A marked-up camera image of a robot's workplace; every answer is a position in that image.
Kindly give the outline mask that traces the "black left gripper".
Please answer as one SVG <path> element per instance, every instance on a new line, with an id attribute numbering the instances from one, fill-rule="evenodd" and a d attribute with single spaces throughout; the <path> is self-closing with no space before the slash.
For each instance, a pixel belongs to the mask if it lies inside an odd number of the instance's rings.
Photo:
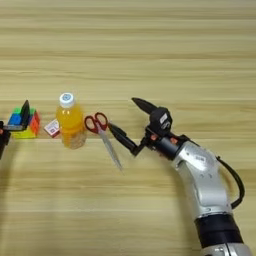
<path id="1" fill-rule="evenodd" d="M 5 125 L 3 121 L 0 121 L 0 159 L 2 158 L 5 147 L 9 143 L 11 133 L 23 131 L 28 126 L 30 117 L 30 105 L 28 100 L 24 102 L 21 108 L 20 116 L 20 125 Z"/>

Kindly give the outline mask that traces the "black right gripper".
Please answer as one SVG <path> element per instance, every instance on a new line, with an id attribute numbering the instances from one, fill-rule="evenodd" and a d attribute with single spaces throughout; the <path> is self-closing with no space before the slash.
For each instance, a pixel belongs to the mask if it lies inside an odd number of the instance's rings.
<path id="1" fill-rule="evenodd" d="M 157 109 L 155 105 L 141 98 L 133 97 L 132 101 L 147 114 L 151 114 Z M 149 128 L 146 128 L 145 135 L 140 144 L 137 146 L 118 126 L 114 125 L 113 123 L 109 123 L 108 128 L 113 136 L 134 156 L 137 156 L 144 147 L 147 147 L 152 151 L 157 151 L 167 159 L 173 160 L 177 156 L 181 146 L 189 140 L 189 138 L 185 135 L 177 136 L 172 132 L 167 132 L 161 136 L 154 133 Z"/>

